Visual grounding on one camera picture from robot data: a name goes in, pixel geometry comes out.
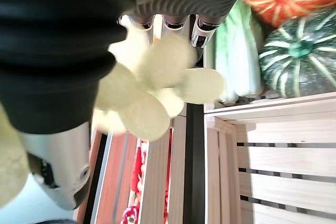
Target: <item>pumpkin stem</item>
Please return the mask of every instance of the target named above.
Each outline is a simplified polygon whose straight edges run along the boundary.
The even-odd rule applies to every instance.
[[[288,49],[288,53],[294,58],[304,58],[313,51],[313,42],[311,41],[298,41],[292,43]]]

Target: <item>green pumpkin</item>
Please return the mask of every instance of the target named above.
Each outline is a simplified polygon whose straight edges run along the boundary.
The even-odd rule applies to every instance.
[[[336,9],[283,23],[259,55],[265,84],[285,98],[336,91]]]

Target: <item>plush petal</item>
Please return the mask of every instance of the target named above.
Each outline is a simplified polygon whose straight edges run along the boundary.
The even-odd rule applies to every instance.
[[[120,135],[127,131],[116,111],[94,110],[93,127],[97,127],[104,133],[113,132],[114,135]]]
[[[224,91],[223,77],[213,69],[193,68],[183,71],[183,79],[174,92],[188,103],[207,103],[219,99]]]
[[[159,139],[170,125],[164,106],[149,93],[143,93],[118,113],[127,130],[149,141]]]
[[[118,62],[134,72],[149,48],[149,38],[145,31],[135,28],[126,15],[122,17],[121,25],[127,28],[126,40],[111,44],[109,51]]]
[[[193,67],[196,58],[190,41],[170,34],[148,49],[135,73],[151,90],[169,88],[181,81],[182,71]]]
[[[104,111],[118,111],[136,101],[143,92],[134,74],[117,62],[112,71],[100,80],[95,106]]]
[[[152,94],[162,103],[170,118],[176,117],[184,107],[184,101],[179,98],[172,88],[159,89]]]
[[[0,208],[22,190],[29,172],[25,149],[0,105]]]

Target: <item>white wall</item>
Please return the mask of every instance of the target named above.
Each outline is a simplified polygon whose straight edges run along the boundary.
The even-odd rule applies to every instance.
[[[59,208],[29,175],[23,190],[0,209],[0,223],[32,224],[50,219],[72,219],[72,215],[73,211]]]

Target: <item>wooden board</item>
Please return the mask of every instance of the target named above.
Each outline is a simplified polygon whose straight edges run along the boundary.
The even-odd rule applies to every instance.
[[[229,179],[229,158],[227,134],[224,132],[218,133],[218,150],[219,150],[219,181],[220,181],[220,203],[221,203],[221,224],[231,223],[230,217],[230,184]]]
[[[220,223],[218,132],[215,129],[207,129],[205,155],[205,219],[208,224]]]
[[[244,224],[336,224],[336,220],[289,212],[243,200],[240,204]]]
[[[92,140],[91,140],[91,149],[89,152],[90,167],[91,167],[89,188],[91,188],[91,180],[93,177],[93,172],[95,171],[96,161],[98,157],[98,150],[100,146],[100,140],[101,140],[101,132],[99,132],[97,129],[94,129],[94,132],[92,134]],[[83,223],[84,221],[85,211],[86,211],[86,207],[88,204],[89,193],[90,193],[90,190],[88,191],[88,194],[85,200],[83,201],[83,203],[79,206],[79,208],[75,210],[73,214],[74,220],[76,220],[79,223]]]
[[[118,206],[115,215],[116,216],[115,224],[120,223],[122,219],[122,214],[128,206],[130,186],[131,186],[131,173],[136,150],[136,143],[137,143],[137,137],[133,136],[132,134],[128,134],[128,144],[122,169],[119,198],[117,199]]]
[[[336,143],[334,119],[237,125],[237,142]]]
[[[112,223],[112,215],[117,195],[118,175],[124,141],[124,134],[120,136],[114,136],[112,138],[112,144],[109,150],[109,157],[106,164],[106,171],[97,210],[97,223]]]
[[[239,173],[240,194],[336,214],[336,183]]]
[[[289,104],[303,104],[303,103],[309,103],[313,101],[323,101],[323,100],[330,100],[330,99],[335,99],[335,98],[336,98],[336,92],[309,95],[306,97],[298,97],[298,98],[290,98],[290,99],[282,99],[282,100],[263,99],[256,103],[213,109],[213,110],[207,111],[206,113],[207,114],[217,114],[217,113],[222,113],[222,112],[239,111],[239,110],[248,111],[250,109],[283,106],[283,105],[289,105]]]
[[[228,160],[229,160],[229,184],[230,184],[230,217],[231,223],[244,224],[241,221],[238,156],[236,151],[236,134],[233,131],[226,135]]]
[[[170,170],[168,202],[168,222],[183,223],[184,167],[185,167],[185,130],[186,118],[177,116],[173,121],[174,134]]]
[[[262,119],[275,116],[305,115],[313,113],[335,112],[336,98],[307,101],[300,104],[274,104],[272,106],[252,107],[246,109],[237,109],[232,111],[223,111],[208,114],[208,116],[217,116],[224,121],[228,120],[246,120]]]
[[[336,148],[239,146],[237,151],[241,168],[336,177]]]
[[[148,145],[139,224],[163,222],[170,129]]]

